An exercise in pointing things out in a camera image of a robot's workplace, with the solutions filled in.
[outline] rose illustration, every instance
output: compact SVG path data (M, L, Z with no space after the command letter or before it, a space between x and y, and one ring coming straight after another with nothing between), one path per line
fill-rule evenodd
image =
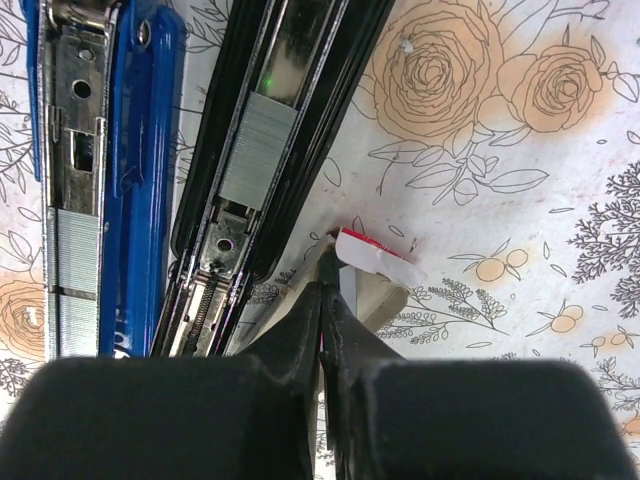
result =
M584 117L602 89L602 77L587 50L554 46L539 58L518 55L507 61L498 72L498 88L507 101L505 111L516 120L538 132L557 132ZM480 112L483 123L501 110L492 100ZM487 123L491 128L492 121Z
M387 132L459 154L503 62L496 26L477 8L431 0L383 32L372 58L377 119Z
M14 354L44 360L44 290L19 280L0 286L0 341Z

